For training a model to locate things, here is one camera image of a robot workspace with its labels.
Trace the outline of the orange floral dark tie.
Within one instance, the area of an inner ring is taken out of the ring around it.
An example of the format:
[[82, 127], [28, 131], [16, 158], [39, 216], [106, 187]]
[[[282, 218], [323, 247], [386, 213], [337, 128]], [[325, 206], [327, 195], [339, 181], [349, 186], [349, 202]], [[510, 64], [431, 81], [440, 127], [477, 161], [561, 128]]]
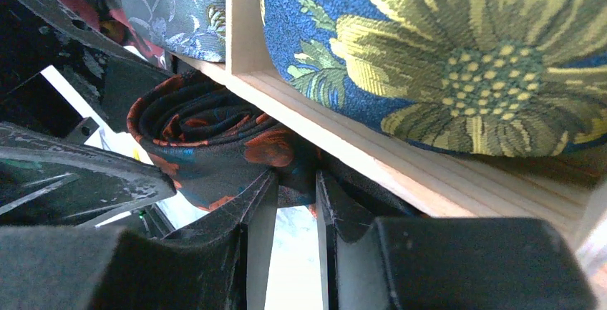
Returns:
[[127, 129], [152, 163], [196, 208], [212, 211], [267, 170], [278, 177], [278, 206], [314, 210], [316, 173], [327, 172], [356, 202], [382, 215], [419, 211], [378, 183], [197, 70], [141, 96]]

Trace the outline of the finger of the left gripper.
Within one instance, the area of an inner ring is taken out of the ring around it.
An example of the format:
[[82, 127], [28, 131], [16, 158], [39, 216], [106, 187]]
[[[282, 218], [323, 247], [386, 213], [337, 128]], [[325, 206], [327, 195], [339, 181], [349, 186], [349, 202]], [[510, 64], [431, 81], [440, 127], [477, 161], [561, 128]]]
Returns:
[[176, 194], [154, 165], [1, 123], [1, 224], [93, 227]]
[[60, 0], [1, 0], [1, 119], [43, 131], [49, 118], [69, 115], [43, 87], [27, 80], [54, 67], [113, 129], [144, 93], [169, 78], [156, 67], [88, 26]]

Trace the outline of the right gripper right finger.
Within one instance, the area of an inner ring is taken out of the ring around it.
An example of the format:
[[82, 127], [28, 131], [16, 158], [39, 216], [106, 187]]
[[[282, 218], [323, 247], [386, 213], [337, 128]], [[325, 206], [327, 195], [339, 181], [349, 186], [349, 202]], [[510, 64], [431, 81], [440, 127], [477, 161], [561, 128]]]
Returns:
[[325, 309], [594, 309], [575, 256], [537, 218], [369, 210], [324, 171], [316, 210]]

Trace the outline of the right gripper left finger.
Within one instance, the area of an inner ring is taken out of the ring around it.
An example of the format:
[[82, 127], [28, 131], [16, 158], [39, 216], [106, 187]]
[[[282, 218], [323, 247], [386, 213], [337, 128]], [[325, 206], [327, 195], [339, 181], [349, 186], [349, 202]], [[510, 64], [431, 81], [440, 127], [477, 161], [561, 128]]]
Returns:
[[278, 177], [162, 239], [119, 226], [1, 229], [3, 309], [262, 309]]

